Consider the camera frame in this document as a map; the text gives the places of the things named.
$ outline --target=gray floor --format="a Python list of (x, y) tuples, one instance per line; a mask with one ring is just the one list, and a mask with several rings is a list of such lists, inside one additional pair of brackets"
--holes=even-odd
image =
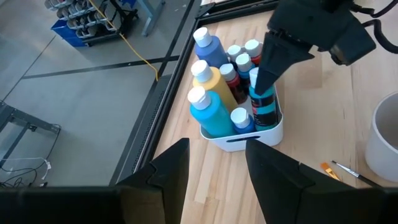
[[(188, 3), (166, 0), (159, 22), (146, 38), (141, 36), (146, 16), (137, 7), (141, 19), (128, 36), (130, 43), (146, 59), (164, 57)], [(172, 55), (181, 52), (199, 4), (195, 2)], [(154, 71), (140, 65), (20, 80), (23, 76), (139, 60), (119, 39), (90, 48), (73, 48), (50, 30), (56, 20), (42, 0), (7, 0), (0, 5), (0, 99), (62, 126), (49, 157), (52, 168), (45, 180), (49, 185), (108, 185), (154, 81)], [(164, 74), (172, 73), (175, 64), (169, 62)], [(0, 134), (0, 148), (20, 129), (13, 124), (7, 126)], [(10, 158), (46, 157), (54, 139), (55, 135), (46, 131), (28, 131)], [(7, 161), (4, 168), (16, 170), (41, 163)], [(42, 166), (36, 184), (43, 182), (40, 178), (44, 172)], [(0, 182), (15, 174), (20, 172), (0, 171)], [(28, 184), (34, 178), (33, 172), (23, 177), (24, 184)]]

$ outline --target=black floor stripe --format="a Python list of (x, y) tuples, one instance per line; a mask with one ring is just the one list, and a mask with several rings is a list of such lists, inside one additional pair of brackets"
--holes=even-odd
[(185, 22), (187, 21), (187, 18), (188, 18), (188, 16), (189, 16), (189, 13), (191, 12), (191, 9), (192, 9), (192, 6), (193, 6), (193, 3), (194, 3), (194, 2), (195, 2), (194, 0), (191, 0), (191, 1), (188, 3), (187, 10), (185, 11), (184, 15), (182, 16), (180, 25), (178, 25), (177, 31), (176, 31), (175, 34), (174, 34), (174, 38), (173, 38), (172, 42), (170, 43), (169, 50), (168, 50), (167, 53), (166, 53), (165, 61), (164, 61), (164, 62), (162, 63), (162, 65), (160, 66), (160, 69), (159, 69), (159, 77), (162, 76), (164, 70), (166, 69), (167, 62), (168, 62), (169, 59), (171, 58), (171, 54), (173, 53), (175, 44), (177, 44), (178, 38), (180, 37), (181, 31), (182, 31), (182, 29), (184, 28)]
[(49, 45), (51, 44), (51, 42), (56, 38), (57, 35), (55, 35), (50, 42), (45, 46), (45, 48), (43, 49), (43, 51), (41, 51), (41, 53), (37, 56), (37, 58), (33, 61), (32, 65), (29, 66), (29, 68), (25, 71), (25, 73), (22, 75), (22, 77), (20, 79), (18, 79), (18, 82), (15, 83), (15, 85), (11, 88), (11, 90), (7, 93), (7, 95), (2, 99), (3, 101), (5, 101), (7, 99), (7, 97), (11, 94), (11, 92), (15, 89), (15, 87), (18, 85), (18, 83), (24, 79), (26, 73), (32, 68), (32, 66), (36, 63), (36, 61), (39, 59), (40, 56), (42, 56), (43, 52), (45, 51), (45, 49), (47, 49), (47, 47), (49, 47)]
[[(177, 31), (175, 32), (174, 38), (173, 38), (172, 42), (170, 43), (170, 47), (169, 47), (169, 49), (168, 49), (168, 51), (166, 53), (165, 60), (162, 63), (162, 65), (160, 66), (160, 69), (159, 69), (159, 72), (158, 72), (159, 78), (163, 75), (164, 70), (165, 70), (165, 68), (167, 66), (167, 62), (171, 61), (170, 60), (171, 58), (174, 58), (174, 56), (171, 56), (171, 54), (173, 53), (175, 44), (177, 43), (178, 38), (180, 37), (181, 31), (182, 31), (182, 29), (183, 29), (183, 27), (185, 25), (185, 21), (187, 20), (187, 17), (189, 16), (189, 13), (190, 13), (190, 11), (192, 9), (192, 6), (193, 6), (194, 2), (195, 2), (195, 0), (190, 0), (189, 4), (187, 6), (187, 10), (185, 11), (185, 13), (184, 13), (184, 15), (182, 17), (182, 20), (181, 20), (180, 24), (178, 25)], [(122, 156), (121, 156), (121, 158), (120, 158), (120, 160), (118, 162), (116, 170), (114, 171), (114, 174), (113, 174), (113, 177), (111, 179), (111, 182), (109, 183), (110, 185), (116, 184), (116, 181), (117, 181), (116, 177), (118, 177), (119, 174), (122, 172), (121, 164), (124, 163), (124, 161), (126, 160), (126, 156), (128, 155), (128, 151), (131, 150), (131, 146), (132, 146), (132, 144), (134, 142), (134, 138), (136, 137), (137, 132), (139, 130), (139, 127), (141, 125), (140, 121), (142, 121), (143, 117), (145, 116), (145, 113), (146, 113), (150, 98), (151, 98), (153, 92), (155, 91), (156, 84), (157, 84), (157, 82), (155, 80), (152, 83), (152, 86), (149, 89), (149, 92), (148, 92), (147, 97), (146, 97), (146, 99), (144, 101), (144, 104), (142, 105), (140, 113), (139, 113), (139, 115), (138, 115), (138, 117), (136, 119), (136, 122), (134, 123), (134, 126), (133, 126), (133, 128), (132, 128), (132, 130), (130, 132), (129, 138), (127, 139), (126, 145), (124, 146), (124, 150), (123, 150)]]
[[(148, 59), (147, 61), (150, 64), (154, 63), (160, 63), (160, 62), (173, 62), (179, 59), (179, 55), (177, 56), (172, 56), (169, 58), (153, 58), (153, 59)], [(52, 77), (56, 75), (69, 75), (69, 74), (75, 74), (75, 73), (84, 73), (84, 72), (94, 72), (94, 71), (100, 71), (100, 70), (109, 70), (109, 69), (114, 69), (114, 68), (123, 68), (123, 67), (132, 67), (132, 66), (138, 66), (138, 65), (146, 65), (146, 63), (143, 60), (140, 61), (134, 61), (134, 62), (123, 62), (123, 63), (116, 63), (113, 65), (103, 65), (103, 66), (98, 66), (98, 67), (91, 67), (91, 68), (81, 68), (81, 69), (75, 69), (75, 70), (68, 70), (68, 71), (61, 71), (61, 72), (51, 72), (51, 73), (45, 73), (45, 74), (39, 74), (39, 75), (29, 75), (22, 77), (21, 79), (31, 79), (31, 78), (43, 78), (43, 77)]]

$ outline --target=white cup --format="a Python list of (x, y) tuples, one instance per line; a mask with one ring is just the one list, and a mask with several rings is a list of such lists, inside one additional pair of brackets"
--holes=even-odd
[(398, 182), (398, 93), (385, 97), (374, 110), (365, 158), (377, 175)]

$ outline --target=paint bottle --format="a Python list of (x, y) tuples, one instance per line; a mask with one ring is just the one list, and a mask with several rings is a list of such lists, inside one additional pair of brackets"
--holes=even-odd
[(262, 44), (255, 39), (249, 40), (244, 45), (246, 52), (251, 58), (253, 64), (258, 67), (261, 61)]
[(232, 45), (228, 48), (226, 53), (228, 54), (229, 61), (234, 66), (235, 70), (238, 70), (238, 66), (236, 65), (236, 57), (243, 54), (243, 49), (241, 48), (241, 46)]
[(239, 77), (241, 78), (241, 85), (245, 94), (249, 94), (250, 87), (250, 75), (249, 71), (254, 68), (254, 64), (251, 62), (250, 56), (247, 53), (243, 53), (236, 57), (236, 65), (238, 66)]
[(228, 110), (216, 92), (202, 86), (193, 87), (188, 93), (191, 115), (214, 138), (235, 135)]
[(241, 86), (241, 79), (239, 78), (239, 75), (235, 71), (233, 65), (231, 63), (222, 65), (220, 67), (220, 73), (226, 81), (229, 89), (231, 90), (236, 102), (238, 104), (246, 102), (248, 96), (243, 91), (243, 88)]
[(261, 96), (254, 92), (258, 71), (259, 68), (250, 70), (250, 98), (255, 127), (257, 131), (263, 131), (271, 129), (277, 125), (277, 112), (274, 86), (266, 90)]
[(205, 60), (210, 66), (220, 68), (229, 63), (221, 41), (210, 35), (206, 27), (197, 29), (193, 33), (195, 39), (195, 53), (200, 60)]
[(231, 120), (234, 123), (234, 130), (238, 134), (255, 132), (253, 117), (244, 108), (236, 108), (231, 113)]
[(199, 60), (192, 65), (191, 72), (195, 77), (192, 82), (193, 86), (203, 86), (206, 91), (215, 91), (229, 112), (238, 107), (238, 103), (218, 68), (209, 67), (206, 61)]

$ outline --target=yellow cable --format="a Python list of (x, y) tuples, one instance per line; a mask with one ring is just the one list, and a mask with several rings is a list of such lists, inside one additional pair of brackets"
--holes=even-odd
[[(116, 30), (117, 30), (117, 28), (115, 28), (115, 26), (112, 24), (112, 22), (108, 20), (108, 18), (100, 11), (100, 9), (98, 9), (98, 7), (97, 7), (96, 5), (94, 5), (93, 1), (92, 1), (92, 0), (88, 0), (88, 1), (91, 3), (92, 6), (94, 6), (95, 10), (97, 10), (97, 12), (98, 12), (104, 19), (106, 19), (106, 22), (108, 22), (108, 24), (110, 24), (111, 27), (112, 27), (113, 29), (116, 29)], [(148, 66), (150, 66), (153, 70), (155, 70), (155, 78), (156, 78), (156, 81), (157, 81), (157, 80), (159, 79), (159, 78), (158, 78), (158, 74), (157, 74), (157, 69), (156, 69), (155, 67), (153, 67), (147, 60), (145, 60), (144, 58), (142, 58), (141, 55), (139, 55), (139, 53), (137, 53), (136, 50), (134, 50), (134, 48), (133, 48), (133, 47), (131, 46), (131, 44), (127, 41), (127, 39), (122, 35), (122, 33), (119, 32), (119, 35), (120, 35), (120, 37), (125, 41), (125, 43), (130, 47), (130, 49), (131, 49), (141, 60), (143, 60), (146, 64), (148, 64)]]

